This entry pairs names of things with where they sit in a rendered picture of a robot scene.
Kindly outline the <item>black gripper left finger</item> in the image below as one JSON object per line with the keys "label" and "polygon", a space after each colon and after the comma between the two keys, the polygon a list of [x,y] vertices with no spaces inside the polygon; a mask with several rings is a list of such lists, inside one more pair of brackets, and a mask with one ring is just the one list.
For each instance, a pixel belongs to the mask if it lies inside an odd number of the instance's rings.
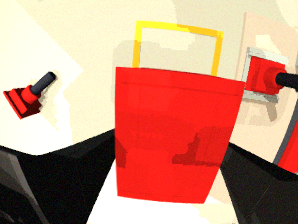
{"label": "black gripper left finger", "polygon": [[86,224],[114,160],[114,128],[44,155],[0,144],[0,184],[28,197],[43,224]]}

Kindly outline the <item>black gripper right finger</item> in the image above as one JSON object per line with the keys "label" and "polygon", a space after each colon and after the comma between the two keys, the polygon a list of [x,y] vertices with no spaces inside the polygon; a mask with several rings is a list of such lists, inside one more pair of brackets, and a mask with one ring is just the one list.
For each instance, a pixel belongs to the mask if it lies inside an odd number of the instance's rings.
{"label": "black gripper right finger", "polygon": [[220,171],[238,224],[298,224],[298,175],[231,141]]}

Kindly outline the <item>yellow rectangular frame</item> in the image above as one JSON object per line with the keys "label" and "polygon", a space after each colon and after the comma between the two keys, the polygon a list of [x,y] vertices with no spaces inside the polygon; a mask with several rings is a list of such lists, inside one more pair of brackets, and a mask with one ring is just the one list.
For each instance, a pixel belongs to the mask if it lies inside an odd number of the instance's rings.
{"label": "yellow rectangular frame", "polygon": [[141,32],[142,27],[145,28],[157,28],[157,30],[170,30],[170,31],[184,31],[184,32],[197,32],[197,34],[217,36],[216,49],[214,49],[214,59],[212,72],[210,76],[217,76],[218,61],[220,61],[221,48],[222,48],[222,36],[223,31],[213,31],[209,28],[190,27],[186,24],[174,24],[174,23],[161,23],[161,22],[149,22],[149,20],[137,20],[136,30],[134,30],[134,48],[133,48],[133,68],[138,68],[140,64],[140,48],[141,48]]}

